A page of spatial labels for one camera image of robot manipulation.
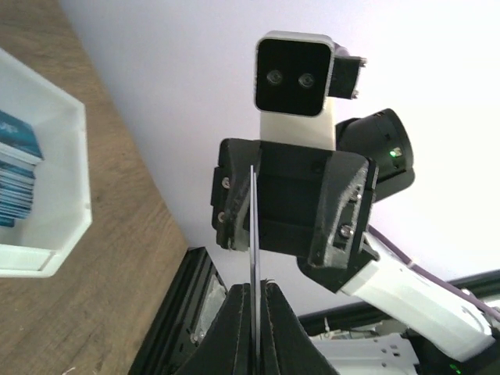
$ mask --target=wooden table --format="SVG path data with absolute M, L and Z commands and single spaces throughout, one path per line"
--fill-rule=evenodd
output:
M 2 0 L 0 47 L 87 106 L 94 214 L 54 277 L 0 280 L 0 373 L 127 373 L 187 245 L 57 1 Z

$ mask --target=camera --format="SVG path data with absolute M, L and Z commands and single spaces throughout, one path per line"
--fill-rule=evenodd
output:
M 326 35 L 269 32 L 257 44 L 256 107 L 318 116 L 330 89 L 334 54 L 334 42 Z

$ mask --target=stack of cards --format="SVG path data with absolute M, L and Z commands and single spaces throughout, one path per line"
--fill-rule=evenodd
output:
M 34 169 L 41 160 L 31 125 L 0 110 L 0 226 L 14 227 L 30 215 Z

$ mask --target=brown wood tabletop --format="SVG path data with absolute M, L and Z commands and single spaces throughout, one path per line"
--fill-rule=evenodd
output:
M 186 242 L 57 1 L 1 0 L 0 48 L 87 106 L 94 216 L 54 277 L 0 280 L 0 374 L 127 373 Z

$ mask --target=camera lens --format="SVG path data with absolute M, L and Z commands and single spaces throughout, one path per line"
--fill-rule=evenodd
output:
M 267 81 L 273 86 L 277 86 L 283 80 L 283 74 L 279 70 L 271 70 L 267 74 Z
M 312 74 L 304 73 L 298 79 L 298 84 L 303 88 L 311 88 L 314 85 L 314 77 Z

